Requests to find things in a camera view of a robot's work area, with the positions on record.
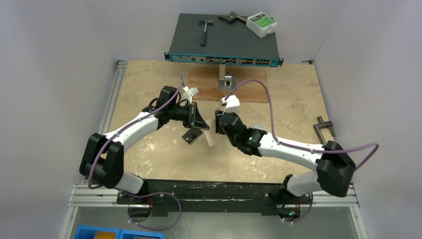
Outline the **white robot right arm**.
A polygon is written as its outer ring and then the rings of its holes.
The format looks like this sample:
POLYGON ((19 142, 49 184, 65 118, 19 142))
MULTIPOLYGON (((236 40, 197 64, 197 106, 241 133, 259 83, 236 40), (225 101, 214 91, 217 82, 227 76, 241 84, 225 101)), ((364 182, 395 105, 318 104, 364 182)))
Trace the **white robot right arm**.
POLYGON ((309 169, 307 173, 285 178, 279 190, 284 202, 290 203, 305 193, 316 191, 346 196, 356 164, 337 142, 306 144, 274 138, 265 130, 247 127, 236 113, 217 110, 215 117, 216 131, 226 135, 231 145, 241 152, 278 158, 309 169))

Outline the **tan leather card holder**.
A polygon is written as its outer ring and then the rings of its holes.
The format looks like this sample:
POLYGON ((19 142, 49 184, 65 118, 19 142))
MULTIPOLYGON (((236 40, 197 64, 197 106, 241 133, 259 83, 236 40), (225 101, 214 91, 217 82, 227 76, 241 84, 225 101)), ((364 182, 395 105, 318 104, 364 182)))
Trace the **tan leather card holder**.
POLYGON ((216 144, 216 132, 214 129, 210 130, 203 130, 203 134, 205 135, 205 138, 207 140, 208 146, 212 147, 216 144))

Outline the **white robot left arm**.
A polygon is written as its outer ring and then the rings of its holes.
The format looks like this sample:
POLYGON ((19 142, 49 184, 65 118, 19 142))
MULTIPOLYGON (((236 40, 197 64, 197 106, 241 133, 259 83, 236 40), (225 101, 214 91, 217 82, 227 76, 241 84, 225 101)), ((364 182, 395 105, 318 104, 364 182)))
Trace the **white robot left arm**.
POLYGON ((185 128, 209 129, 196 102, 182 99, 180 90, 164 86, 139 115, 114 132, 92 134, 87 142, 79 173, 92 184, 129 193, 130 199, 141 204, 148 199, 142 178, 124 170, 124 155, 145 136, 159 130, 169 121, 180 121, 185 128))

